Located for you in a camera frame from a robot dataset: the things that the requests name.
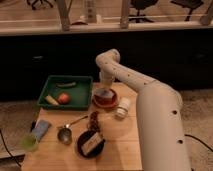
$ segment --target chair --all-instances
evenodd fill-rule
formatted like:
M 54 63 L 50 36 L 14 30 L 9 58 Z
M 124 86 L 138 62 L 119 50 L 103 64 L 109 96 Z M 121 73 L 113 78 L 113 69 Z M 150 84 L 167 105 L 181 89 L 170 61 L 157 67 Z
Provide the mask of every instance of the chair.
M 129 19 L 129 21 L 135 20 L 136 23 L 140 23 L 140 21 L 153 22 L 152 20 L 146 18 L 145 14 L 140 14 L 140 11 L 146 9 L 147 7 L 155 5 L 157 2 L 158 0 L 131 0 L 131 8 L 135 8 L 137 10 L 137 14 L 130 15 L 131 18 Z
M 41 2 L 41 4 L 43 4 L 43 2 L 46 2 L 47 4 L 49 4 L 49 6 L 52 8 L 53 4 L 51 4 L 48 0 L 34 0 L 33 3 L 30 3 L 30 0 L 27 0 L 27 4 L 31 5 L 32 10 L 36 10 L 36 7 L 34 6 L 38 1 Z
M 201 0 L 172 0 L 171 3 L 180 5 L 183 8 L 189 8 L 185 21 L 189 21 L 193 11 L 203 4 Z

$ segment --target table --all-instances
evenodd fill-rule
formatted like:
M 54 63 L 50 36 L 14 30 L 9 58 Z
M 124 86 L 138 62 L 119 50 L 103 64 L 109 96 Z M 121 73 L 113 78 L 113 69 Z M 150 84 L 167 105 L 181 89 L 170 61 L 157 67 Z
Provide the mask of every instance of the table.
M 93 89 L 100 87 L 94 83 Z M 38 120 L 49 121 L 52 126 L 34 152 L 27 152 L 22 163 L 23 171 L 68 171 L 68 170 L 142 170 L 136 120 L 136 93 L 123 83 L 112 85 L 118 97 L 128 97 L 132 104 L 126 118 L 115 118 L 115 110 L 107 111 L 91 104 L 87 111 L 61 111 L 41 109 Z M 57 126 L 74 121 L 85 114 L 99 111 L 98 120 L 106 140 L 100 155 L 85 159 L 76 150 L 78 137 L 87 130 L 89 119 L 71 126 L 72 143 L 66 146 L 57 139 Z

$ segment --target bottle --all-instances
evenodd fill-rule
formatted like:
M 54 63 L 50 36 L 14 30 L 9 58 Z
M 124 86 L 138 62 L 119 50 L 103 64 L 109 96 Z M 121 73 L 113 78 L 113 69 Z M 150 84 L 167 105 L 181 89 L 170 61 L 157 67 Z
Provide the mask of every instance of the bottle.
M 130 105 L 131 101 L 126 97 L 122 97 L 117 107 L 116 116 L 118 116 L 119 118 L 125 118 Z

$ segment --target green cup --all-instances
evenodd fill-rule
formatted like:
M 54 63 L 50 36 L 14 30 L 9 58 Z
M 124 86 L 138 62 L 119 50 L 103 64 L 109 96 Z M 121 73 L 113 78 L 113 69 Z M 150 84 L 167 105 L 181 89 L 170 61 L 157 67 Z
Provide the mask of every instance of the green cup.
M 35 151 L 38 148 L 38 140 L 31 133 L 23 137 L 20 144 L 25 151 Z

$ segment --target blue cloth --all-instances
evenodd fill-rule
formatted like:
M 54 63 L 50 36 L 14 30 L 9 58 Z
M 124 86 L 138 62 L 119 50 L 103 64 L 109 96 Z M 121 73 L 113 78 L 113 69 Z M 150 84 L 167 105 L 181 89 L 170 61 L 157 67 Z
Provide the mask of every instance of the blue cloth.
M 40 120 L 31 133 L 36 137 L 38 141 L 40 141 L 41 138 L 46 134 L 50 126 L 51 124 L 48 121 Z

